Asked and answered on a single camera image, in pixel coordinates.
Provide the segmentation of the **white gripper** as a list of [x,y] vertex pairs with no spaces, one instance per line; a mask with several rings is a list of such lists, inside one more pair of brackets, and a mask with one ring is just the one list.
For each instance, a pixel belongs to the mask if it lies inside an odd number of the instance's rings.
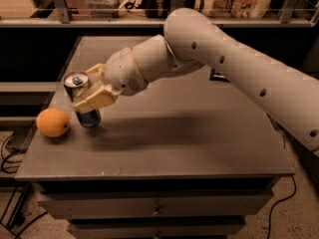
[[86,71],[90,82],[105,82],[109,85],[100,86],[91,94],[78,96],[72,104],[75,112],[84,114],[114,104],[119,95],[133,96],[148,86],[141,66],[132,48],[123,48],[112,54],[105,66],[101,63]]

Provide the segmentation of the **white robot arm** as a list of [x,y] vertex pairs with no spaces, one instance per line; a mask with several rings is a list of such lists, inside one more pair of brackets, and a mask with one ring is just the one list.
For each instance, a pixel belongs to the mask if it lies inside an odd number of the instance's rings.
[[163,33],[124,48],[85,72],[89,84],[72,107],[87,113],[133,96],[161,78],[210,66],[267,112],[309,150],[319,150],[319,81],[225,34],[197,11],[181,8]]

